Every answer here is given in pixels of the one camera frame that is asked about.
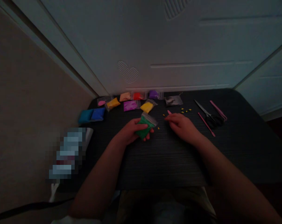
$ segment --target door vent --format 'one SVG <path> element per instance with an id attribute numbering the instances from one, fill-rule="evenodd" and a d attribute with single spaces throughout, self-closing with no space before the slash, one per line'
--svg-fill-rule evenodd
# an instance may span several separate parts
<path id="1" fill-rule="evenodd" d="M 124 61 L 119 61 L 117 65 L 122 77 L 127 83 L 133 83 L 139 77 L 138 69 L 134 67 L 129 68 Z"/>
<path id="2" fill-rule="evenodd" d="M 179 16 L 191 0 L 164 0 L 164 10 L 167 20 Z"/>

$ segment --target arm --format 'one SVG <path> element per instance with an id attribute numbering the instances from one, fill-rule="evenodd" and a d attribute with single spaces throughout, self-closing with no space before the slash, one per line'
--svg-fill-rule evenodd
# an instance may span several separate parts
<path id="1" fill-rule="evenodd" d="M 213 185 L 234 210 L 254 222 L 282 223 L 282 218 L 256 186 L 188 118 L 182 114 L 171 114 L 166 120 L 181 139 L 197 148 Z"/>
<path id="2" fill-rule="evenodd" d="M 137 124 L 140 118 L 127 123 L 110 141 L 106 150 L 84 181 L 68 215 L 75 218 L 101 219 L 111 203 L 115 191 L 118 172 L 125 148 L 138 138 L 136 131 L 147 128 L 147 124 Z"/>

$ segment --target black table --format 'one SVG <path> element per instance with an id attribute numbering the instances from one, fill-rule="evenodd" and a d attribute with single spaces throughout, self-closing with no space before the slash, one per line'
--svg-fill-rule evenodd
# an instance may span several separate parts
<path id="1" fill-rule="evenodd" d="M 165 96 L 178 95 L 167 92 Z M 272 132 L 257 112 L 238 92 L 231 89 L 186 91 L 181 94 L 182 106 L 165 107 L 164 100 L 156 100 L 149 113 L 158 121 L 150 140 L 140 139 L 129 145 L 120 168 L 117 189 L 175 188 L 204 186 L 209 184 L 209 176 L 197 151 L 180 140 L 164 121 L 163 114 L 169 109 L 180 113 L 181 108 L 192 109 L 184 115 L 191 119 L 199 131 L 253 183 L 282 182 L 282 141 Z M 196 99 L 208 112 L 217 114 L 212 100 L 227 116 L 222 127 L 214 130 L 213 137 L 198 112 L 204 113 L 194 102 Z M 97 108 L 96 99 L 89 109 Z M 109 141 L 131 119 L 141 116 L 142 110 L 123 112 L 123 102 L 109 113 L 102 122 L 83 125 L 91 127 L 94 134 L 86 152 L 79 174 L 71 180 L 64 180 L 58 191 L 76 192 L 100 158 Z"/>

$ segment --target black cable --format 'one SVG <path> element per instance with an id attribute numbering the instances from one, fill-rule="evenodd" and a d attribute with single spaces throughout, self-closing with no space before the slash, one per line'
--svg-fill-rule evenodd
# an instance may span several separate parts
<path id="1" fill-rule="evenodd" d="M 0 220 L 9 218 L 11 216 L 15 216 L 15 215 L 27 212 L 27 211 L 31 211 L 31 210 L 41 210 L 45 208 L 55 207 L 55 206 L 61 205 L 73 199 L 74 198 L 70 198 L 70 199 L 66 199 L 63 201 L 59 201 L 59 202 L 35 202 L 35 203 L 23 205 L 21 207 L 13 208 L 11 210 L 0 213 Z"/>

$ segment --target purple clay bag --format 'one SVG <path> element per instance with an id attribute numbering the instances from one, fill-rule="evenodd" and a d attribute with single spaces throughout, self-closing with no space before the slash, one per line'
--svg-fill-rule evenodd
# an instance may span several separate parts
<path id="1" fill-rule="evenodd" d="M 151 91 L 149 91 L 149 98 L 150 99 L 156 99 L 156 100 L 162 100 L 164 98 L 164 92 L 151 90 Z"/>
<path id="2" fill-rule="evenodd" d="M 125 101 L 123 102 L 123 110 L 124 112 L 129 111 L 129 110 L 136 110 L 140 109 L 140 101 L 139 100 L 130 100 L 130 101 Z"/>

